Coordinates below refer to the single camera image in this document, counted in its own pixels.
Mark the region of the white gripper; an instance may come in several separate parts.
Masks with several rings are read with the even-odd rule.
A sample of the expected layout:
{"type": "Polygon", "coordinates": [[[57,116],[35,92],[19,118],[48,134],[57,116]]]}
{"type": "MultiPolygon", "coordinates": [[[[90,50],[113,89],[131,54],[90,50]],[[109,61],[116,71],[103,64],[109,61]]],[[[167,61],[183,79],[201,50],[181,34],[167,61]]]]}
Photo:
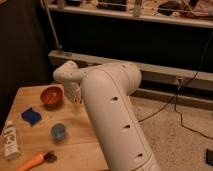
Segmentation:
{"type": "Polygon", "coordinates": [[[75,82],[66,82],[64,85],[64,94],[72,103],[81,103],[81,87],[75,82]]]}

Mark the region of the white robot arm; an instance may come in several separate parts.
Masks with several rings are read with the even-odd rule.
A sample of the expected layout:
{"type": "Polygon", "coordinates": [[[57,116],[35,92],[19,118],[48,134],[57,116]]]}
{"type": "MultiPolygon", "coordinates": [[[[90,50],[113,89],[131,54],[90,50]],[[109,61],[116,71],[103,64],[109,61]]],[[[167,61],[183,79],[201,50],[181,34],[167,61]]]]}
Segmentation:
{"type": "Polygon", "coordinates": [[[142,79],[134,63],[67,61],[53,77],[70,101],[84,104],[110,171],[161,171],[129,99],[142,79]]]}

